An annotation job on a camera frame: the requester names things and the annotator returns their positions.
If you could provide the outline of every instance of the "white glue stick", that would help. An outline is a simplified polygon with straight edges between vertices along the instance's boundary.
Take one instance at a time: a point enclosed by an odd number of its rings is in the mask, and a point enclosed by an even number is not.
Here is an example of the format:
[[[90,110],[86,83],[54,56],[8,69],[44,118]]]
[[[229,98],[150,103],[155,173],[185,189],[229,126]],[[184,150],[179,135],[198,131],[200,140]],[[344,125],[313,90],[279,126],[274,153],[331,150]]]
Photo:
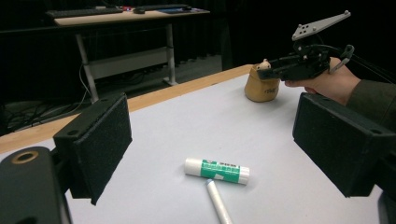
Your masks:
[[[249,168],[226,162],[187,158],[184,173],[246,185]]]
[[[218,213],[221,224],[232,224],[230,216],[228,215],[227,209],[219,195],[219,191],[216,188],[215,181],[212,179],[206,180],[207,191],[209,192],[212,203],[215,205],[216,212]]]

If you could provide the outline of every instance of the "keyboard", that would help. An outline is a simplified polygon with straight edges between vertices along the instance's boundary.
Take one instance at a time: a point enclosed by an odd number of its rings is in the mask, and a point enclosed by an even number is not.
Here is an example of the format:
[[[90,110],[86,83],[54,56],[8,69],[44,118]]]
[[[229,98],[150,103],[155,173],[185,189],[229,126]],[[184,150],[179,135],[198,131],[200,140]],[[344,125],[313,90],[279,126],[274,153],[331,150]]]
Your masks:
[[[85,8],[85,9],[59,10],[59,11],[51,10],[51,11],[47,11],[46,14],[53,19],[60,19],[60,18],[70,18],[70,17],[115,14],[121,12],[122,9],[116,7],[106,7],[106,8]]]
[[[186,4],[150,5],[150,6],[136,7],[135,9],[143,10],[143,11],[154,11],[154,10],[169,9],[169,8],[183,8],[183,10],[191,10],[191,7]]]

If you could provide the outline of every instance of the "desk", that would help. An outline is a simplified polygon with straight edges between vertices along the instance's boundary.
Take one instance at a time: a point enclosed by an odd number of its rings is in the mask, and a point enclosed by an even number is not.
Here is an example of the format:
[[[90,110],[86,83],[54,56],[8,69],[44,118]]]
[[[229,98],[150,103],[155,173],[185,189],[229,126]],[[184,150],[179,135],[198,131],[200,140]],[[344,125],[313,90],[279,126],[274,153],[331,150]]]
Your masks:
[[[120,21],[154,21],[207,13],[209,13],[209,11],[197,8],[193,8],[191,11],[185,11],[183,13],[177,14],[168,14],[161,11],[147,11],[145,14],[134,14],[132,11],[123,11],[122,13],[108,15],[56,19],[55,22],[59,26],[79,26],[100,23],[109,24]],[[172,23],[166,23],[165,29],[166,47],[150,49],[138,53],[132,53],[128,55],[122,55],[92,62],[88,60],[82,35],[80,33],[76,34],[78,49],[81,55],[82,64],[84,65],[84,71],[89,83],[93,103],[99,99],[94,82],[97,78],[109,77],[112,75],[149,67],[160,63],[167,63],[169,68],[169,77],[166,77],[164,81],[167,82],[169,85],[177,84],[175,74]]]
[[[247,185],[216,182],[234,223],[379,223],[381,189],[345,198],[293,142],[304,89],[281,83],[274,101],[253,103],[244,94],[250,67],[129,99],[134,141],[96,206],[66,193],[74,223],[219,223],[205,179],[183,173],[187,157],[250,168]],[[13,133],[13,139],[54,148],[49,136],[72,118]],[[34,139],[41,134],[43,141]]]

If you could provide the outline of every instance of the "green label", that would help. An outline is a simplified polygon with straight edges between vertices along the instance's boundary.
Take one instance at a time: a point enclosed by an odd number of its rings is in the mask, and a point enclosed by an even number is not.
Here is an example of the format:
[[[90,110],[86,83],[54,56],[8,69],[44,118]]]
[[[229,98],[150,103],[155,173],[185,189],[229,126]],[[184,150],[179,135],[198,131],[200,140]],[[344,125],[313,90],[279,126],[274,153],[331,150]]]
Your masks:
[[[240,167],[237,165],[202,160],[201,176],[238,183]]]

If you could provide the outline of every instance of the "human hand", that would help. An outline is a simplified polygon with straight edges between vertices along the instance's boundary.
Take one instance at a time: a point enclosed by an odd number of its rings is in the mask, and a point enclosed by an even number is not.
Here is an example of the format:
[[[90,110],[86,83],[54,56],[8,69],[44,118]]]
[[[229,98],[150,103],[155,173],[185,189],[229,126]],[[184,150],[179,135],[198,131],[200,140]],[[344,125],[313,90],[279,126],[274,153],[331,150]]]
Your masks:
[[[331,58],[330,68],[335,67],[340,62],[338,58]],[[341,105],[346,105],[351,93],[360,81],[346,66],[341,66],[333,74],[324,71],[318,77],[311,79],[286,80],[285,85],[287,87],[304,87],[309,93],[319,93]]]

